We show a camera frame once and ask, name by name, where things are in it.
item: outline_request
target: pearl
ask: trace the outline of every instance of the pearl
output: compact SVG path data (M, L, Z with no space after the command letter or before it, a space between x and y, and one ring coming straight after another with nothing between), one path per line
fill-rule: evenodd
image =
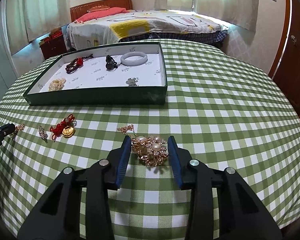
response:
M158 142L161 141L161 138L160 138L158 135L154 136L153 139L154 139L154 141L155 141L156 143L158 143Z
M161 150L161 145L159 143L154 143L154 144L152 144L152 149L154 151L160 151Z
M138 136L137 138L138 143L144 143L146 141L146 137L144 136Z

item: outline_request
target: table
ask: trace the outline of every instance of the table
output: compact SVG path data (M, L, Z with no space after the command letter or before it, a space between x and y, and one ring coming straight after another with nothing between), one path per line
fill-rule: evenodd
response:
M0 126L24 123L0 147L2 217L16 234L36 201L67 166L90 167L121 145L118 127L139 135L174 135L179 147L210 168L231 166L257 193L280 227L300 216L300 119L260 69L196 42L160 41L168 78L163 106L39 107L22 97L54 60L16 80L0 102ZM44 142L50 126L73 113L70 139ZM218 206L214 191L214 236ZM149 168L131 155L122 188L109 191L116 239L180 239L185 235L190 192L178 190L169 163ZM84 198L81 223L84 223ZM85 235L84 225L80 225Z

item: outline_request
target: red beaded bracelet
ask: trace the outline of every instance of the red beaded bracelet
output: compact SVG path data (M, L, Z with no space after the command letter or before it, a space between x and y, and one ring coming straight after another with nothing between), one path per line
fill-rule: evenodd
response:
M61 121L61 123L58 123L55 128L53 128L53 126L50 127L50 132L53 132L52 140L55 141L56 138L62 134L63 129L66 126L70 125L73 121L74 121L74 116L73 116L73 114L70 114L68 117L63 119L63 121Z
M93 54L87 56L87 57L79 57L75 58L73 61L71 61L67 66L66 66L66 72L68 74L71 74L75 72L79 67L83 66L83 61L88 60L90 58L93 58Z

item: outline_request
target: wooden headboard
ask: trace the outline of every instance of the wooden headboard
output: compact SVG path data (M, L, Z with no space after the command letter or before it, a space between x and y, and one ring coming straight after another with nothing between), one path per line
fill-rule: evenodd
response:
M131 0L102 0L90 2L70 8L71 22L74 22L76 19L86 14L87 10L89 10L91 7L98 5L107 5L109 7L121 7L126 8L127 10L132 10Z

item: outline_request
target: door lock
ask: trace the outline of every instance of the door lock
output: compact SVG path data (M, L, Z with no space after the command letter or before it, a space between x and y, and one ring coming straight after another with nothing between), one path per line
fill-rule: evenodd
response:
M295 36L291 35L291 39L293 41L293 45L295 45L297 42L297 38Z

